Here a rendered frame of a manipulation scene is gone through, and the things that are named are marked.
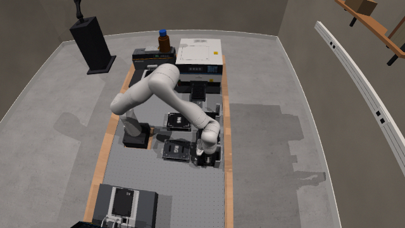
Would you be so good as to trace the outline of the brown glass bottle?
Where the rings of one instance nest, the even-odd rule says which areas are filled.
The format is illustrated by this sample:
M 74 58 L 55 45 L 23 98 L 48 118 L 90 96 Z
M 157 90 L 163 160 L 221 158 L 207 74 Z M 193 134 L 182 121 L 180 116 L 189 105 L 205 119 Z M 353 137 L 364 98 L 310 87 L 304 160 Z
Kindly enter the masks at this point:
M 169 36 L 168 36 L 167 39 L 164 39 L 164 40 L 161 40 L 161 39 L 158 37 L 158 42 L 159 42 L 160 51 L 161 51 L 162 53 L 167 53 L 167 52 L 170 51 L 170 39 L 169 39 Z

